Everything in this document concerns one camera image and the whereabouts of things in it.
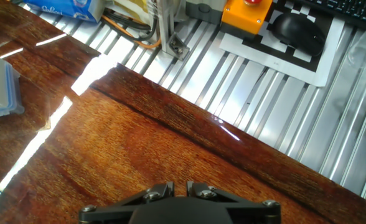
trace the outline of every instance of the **orange box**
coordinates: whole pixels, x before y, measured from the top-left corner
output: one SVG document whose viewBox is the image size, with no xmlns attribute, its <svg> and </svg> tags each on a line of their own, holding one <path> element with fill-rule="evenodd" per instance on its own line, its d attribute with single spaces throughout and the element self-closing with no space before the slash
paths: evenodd
<svg viewBox="0 0 366 224">
<path fill-rule="evenodd" d="M 229 0 L 223 10 L 222 31 L 230 33 L 229 30 L 238 28 L 255 36 L 259 33 L 272 2 L 273 0 L 262 0 L 258 5 L 249 6 L 244 0 Z M 223 29 L 223 23 L 229 29 Z"/>
</svg>

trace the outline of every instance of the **black and white pattern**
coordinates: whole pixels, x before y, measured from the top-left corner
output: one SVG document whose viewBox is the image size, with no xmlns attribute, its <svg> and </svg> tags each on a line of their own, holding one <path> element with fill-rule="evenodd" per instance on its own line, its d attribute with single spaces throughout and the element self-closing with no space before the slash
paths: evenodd
<svg viewBox="0 0 366 224">
<path fill-rule="evenodd" d="M 244 45 L 252 47 L 266 54 L 278 57 L 284 61 L 295 64 L 312 72 L 316 72 L 321 55 L 312 57 L 300 50 L 296 50 L 280 42 L 271 33 L 271 25 L 282 13 L 295 13 L 304 16 L 318 25 L 327 35 L 332 24 L 333 17 L 317 10 L 284 0 L 274 0 L 259 34 L 253 40 L 243 40 Z"/>
</svg>

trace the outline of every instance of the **black cable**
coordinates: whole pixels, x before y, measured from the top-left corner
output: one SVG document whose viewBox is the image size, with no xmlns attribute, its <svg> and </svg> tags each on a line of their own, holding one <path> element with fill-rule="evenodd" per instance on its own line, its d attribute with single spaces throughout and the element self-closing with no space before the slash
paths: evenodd
<svg viewBox="0 0 366 224">
<path fill-rule="evenodd" d="M 151 27 L 147 24 L 141 24 L 141 23 L 132 21 L 131 19 L 127 19 L 123 16 L 118 16 L 116 14 L 113 14 L 111 12 L 105 12 L 104 15 L 116 23 L 122 24 L 123 26 L 128 26 L 133 29 L 139 29 L 139 30 L 150 30 L 151 29 Z"/>
<path fill-rule="evenodd" d="M 157 23 L 158 23 L 158 19 L 157 16 L 154 15 L 153 17 L 154 19 L 152 20 L 152 28 L 151 31 L 148 35 L 144 36 L 144 37 L 131 37 L 129 35 L 126 35 L 124 32 L 120 31 L 119 29 L 117 29 L 116 27 L 114 27 L 112 24 L 110 24 L 109 22 L 107 22 L 105 19 L 102 19 L 107 25 L 109 25 L 113 30 L 115 30 L 115 32 L 117 32 L 119 35 L 123 36 L 124 38 L 128 39 L 128 40 L 132 40 L 132 41 L 146 41 L 149 40 L 156 32 L 156 28 L 157 28 Z"/>
</svg>

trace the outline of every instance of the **wooden board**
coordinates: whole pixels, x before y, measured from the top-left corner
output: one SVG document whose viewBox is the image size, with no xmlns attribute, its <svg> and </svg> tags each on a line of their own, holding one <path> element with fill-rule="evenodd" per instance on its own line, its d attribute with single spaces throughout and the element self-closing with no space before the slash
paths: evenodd
<svg viewBox="0 0 366 224">
<path fill-rule="evenodd" d="M 121 65 L 105 75 L 98 52 L 0 0 L 10 52 L 26 112 L 0 118 L 0 223 L 76 223 L 84 205 L 188 180 L 276 200 L 283 223 L 366 223 L 364 199 Z"/>
</svg>

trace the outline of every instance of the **red button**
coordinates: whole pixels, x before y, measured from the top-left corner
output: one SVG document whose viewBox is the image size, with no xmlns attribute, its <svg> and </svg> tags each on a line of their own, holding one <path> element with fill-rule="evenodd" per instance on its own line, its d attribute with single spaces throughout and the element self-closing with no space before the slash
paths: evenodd
<svg viewBox="0 0 366 224">
<path fill-rule="evenodd" d="M 259 4 L 260 2 L 262 2 L 262 0 L 244 0 L 244 3 L 249 6 L 255 6 L 255 5 Z"/>
</svg>

